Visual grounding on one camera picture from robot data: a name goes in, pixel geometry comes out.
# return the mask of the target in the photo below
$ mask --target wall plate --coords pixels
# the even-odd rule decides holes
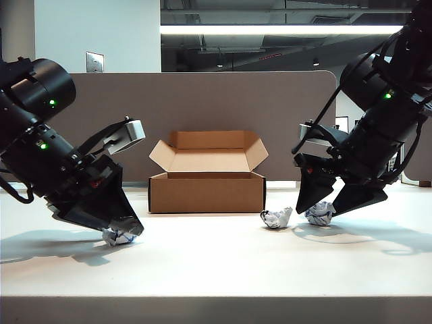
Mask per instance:
[[[104,64],[103,54],[86,52],[87,72],[101,73],[103,72],[103,64]]]

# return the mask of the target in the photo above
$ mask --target fluorescent light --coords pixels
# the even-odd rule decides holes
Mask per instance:
[[[163,25],[166,35],[384,35],[398,32],[402,26],[359,25]]]

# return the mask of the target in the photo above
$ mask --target cable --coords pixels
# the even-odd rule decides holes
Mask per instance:
[[[0,187],[2,187],[8,194],[13,196],[19,202],[23,204],[30,204],[34,200],[32,186],[26,182],[24,182],[24,184],[27,187],[27,198],[20,196],[18,191],[16,191],[14,187],[9,184],[9,182],[0,177]]]
[[[309,132],[314,128],[314,126],[316,126],[321,119],[323,118],[323,116],[327,113],[327,110],[329,110],[330,105],[334,102],[334,100],[336,99],[337,95],[339,94],[339,92],[341,91],[341,89],[345,86],[345,84],[347,83],[348,79],[350,78],[351,74],[356,71],[358,69],[358,67],[360,65],[362,65],[374,52],[378,51],[384,43],[379,44],[378,46],[376,46],[374,49],[372,49],[371,51],[369,51],[353,68],[351,71],[348,72],[345,80],[340,83],[340,85],[336,88],[335,92],[332,94],[332,96],[330,97],[330,99],[328,100],[328,102],[325,104],[324,108],[321,110],[321,112],[319,113],[318,117],[316,118],[316,120],[313,122],[312,126],[307,130],[306,134],[304,135],[304,137],[299,141],[299,143],[291,150],[292,154],[296,154],[304,145],[304,143],[306,142]]]
[[[422,118],[418,121],[417,130],[416,130],[416,133],[417,133],[416,138],[415,138],[414,142],[412,143],[410,150],[406,154],[405,159],[401,163],[399,168],[397,170],[393,171],[391,174],[381,178],[381,180],[383,180],[386,184],[393,183],[393,181],[399,177],[399,175],[402,173],[402,171],[404,171],[404,169],[406,168],[406,166],[410,162],[410,160],[411,160],[411,158],[412,158],[412,156],[413,156],[413,154],[417,148],[417,145],[419,144],[420,135],[421,135],[421,128],[422,128],[422,126],[426,120],[427,120],[427,117],[422,116]]]
[[[103,151],[105,151],[107,149],[108,146],[110,145],[114,145],[117,141],[116,140],[110,140],[109,142],[106,142],[101,149],[91,153],[92,155],[98,155],[100,153],[102,153]]]

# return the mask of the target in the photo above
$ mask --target crumpled paper ball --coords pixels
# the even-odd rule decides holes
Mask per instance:
[[[331,202],[321,201],[304,212],[309,223],[316,226],[327,226],[336,210]]]
[[[261,219],[273,229],[288,227],[288,221],[292,213],[291,207],[286,207],[282,211],[261,211]]]
[[[136,235],[129,233],[120,232],[118,229],[113,230],[111,228],[102,229],[102,239],[106,241],[110,246],[116,246],[118,244],[132,243],[135,240]]]

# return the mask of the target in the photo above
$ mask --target open cardboard box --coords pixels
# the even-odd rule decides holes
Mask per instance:
[[[153,213],[255,213],[265,208],[265,178],[252,170],[269,153],[250,131],[173,132],[150,158],[166,172],[148,180]]]

